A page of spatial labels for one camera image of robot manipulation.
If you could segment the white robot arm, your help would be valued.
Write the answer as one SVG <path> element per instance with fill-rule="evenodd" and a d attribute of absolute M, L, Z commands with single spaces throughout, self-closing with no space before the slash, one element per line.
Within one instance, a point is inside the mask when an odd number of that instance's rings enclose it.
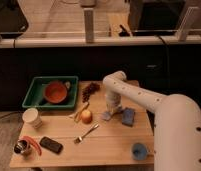
<path fill-rule="evenodd" d="M 201 109 L 188 96 L 164 95 L 126 82 L 117 71 L 104 77 L 111 114 L 123 95 L 155 115 L 154 171 L 201 171 Z"/>

